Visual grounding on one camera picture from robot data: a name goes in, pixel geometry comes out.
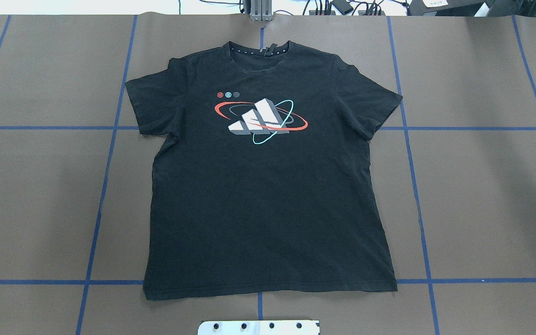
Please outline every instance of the cable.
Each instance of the cable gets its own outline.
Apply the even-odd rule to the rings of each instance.
[[[208,1],[200,0],[200,2],[206,2],[207,4],[223,4],[223,5],[239,5],[241,2],[217,2],[217,1]]]
[[[382,0],[378,6],[382,3],[382,2],[385,2],[385,1],[390,1],[390,2],[394,2],[395,4],[399,4],[400,6],[404,7],[404,9],[406,9],[407,11],[407,15],[409,14],[409,3],[407,2],[407,0],[404,0],[404,2],[402,1],[397,1],[397,0]]]
[[[305,15],[305,10],[307,9],[307,6],[309,6],[309,3],[310,3],[310,2],[311,2],[311,0],[307,0],[307,2],[306,2],[306,6],[303,7],[303,13],[302,13],[302,15]]]
[[[355,12],[357,11],[357,9],[359,8],[359,6],[361,6],[361,4],[365,4],[365,11],[367,12],[368,9],[369,9],[369,4],[365,1],[361,1],[359,2],[359,5],[355,6],[355,9],[353,9],[353,12],[351,13],[351,16],[355,15]]]
[[[285,12],[285,13],[287,13],[289,15],[292,15],[290,12],[287,12],[287,11],[285,11],[283,9],[278,9],[277,11],[274,11],[274,13],[278,13],[278,12]]]

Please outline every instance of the short sleeve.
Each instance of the short sleeve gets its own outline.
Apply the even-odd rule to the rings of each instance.
[[[371,140],[402,96],[363,76],[338,56],[334,70],[336,101],[344,119],[365,140]]]
[[[183,59],[171,59],[166,70],[125,83],[140,134],[179,137],[187,95]]]

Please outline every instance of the black cable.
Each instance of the black cable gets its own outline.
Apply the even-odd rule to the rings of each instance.
[[[372,13],[373,16],[379,16],[382,13],[382,6],[380,6],[384,2],[384,0],[381,0],[378,4],[374,1],[374,13]]]
[[[310,1],[311,1],[311,0],[307,0],[307,2],[306,2],[306,6],[303,8],[303,13],[302,13],[302,15],[305,15],[305,10],[307,9],[307,6],[309,6]]]
[[[365,4],[365,11],[367,12],[368,9],[369,9],[369,4],[365,1],[361,1],[359,2],[359,5],[355,6],[355,9],[353,9],[353,12],[351,13],[351,16],[355,15],[355,11],[357,11],[357,9],[359,8],[359,6],[361,6],[361,4]]]
[[[378,11],[378,12],[381,12],[381,11],[382,11],[382,6],[381,6],[381,4],[382,4],[383,2],[385,2],[385,1],[391,1],[391,2],[395,2],[395,3],[399,4],[400,6],[403,6],[403,7],[406,9],[407,14],[409,13],[409,3],[407,2],[407,0],[405,0],[404,2],[400,2],[400,1],[397,1],[397,0],[381,0],[381,1],[379,2],[379,4],[376,4],[376,8],[374,8],[374,13],[375,13],[375,11]],[[349,1],[349,3],[352,3],[352,2],[358,3],[357,7],[359,7],[359,5],[361,5],[361,4],[365,4],[365,3],[366,3],[366,2],[364,2],[364,1],[353,1],[353,0]]]
[[[218,2],[218,1],[208,1],[200,0],[201,2],[206,2],[207,4],[223,4],[223,5],[239,5],[240,2]]]
[[[375,2],[372,2],[370,6],[366,9],[366,11],[363,13],[363,16],[367,16],[368,14],[371,14],[375,6],[376,6]]]
[[[285,11],[285,10],[283,10],[283,9],[278,9],[277,11],[274,11],[274,13],[278,13],[278,12],[285,12],[285,13],[287,13],[287,14],[289,14],[289,15],[292,15],[290,12],[287,12],[287,11]]]

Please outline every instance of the t-shirt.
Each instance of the t-shirt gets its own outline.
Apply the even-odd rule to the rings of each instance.
[[[153,163],[143,290],[396,291],[369,143],[402,96],[338,55],[228,42],[125,83]]]

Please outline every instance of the adidas logo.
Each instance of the adidas logo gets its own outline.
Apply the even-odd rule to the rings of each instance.
[[[229,126],[230,132],[235,135],[289,133],[287,130],[279,130],[283,127],[283,120],[272,101],[264,98],[256,102],[254,107],[241,114],[243,121],[237,121]]]

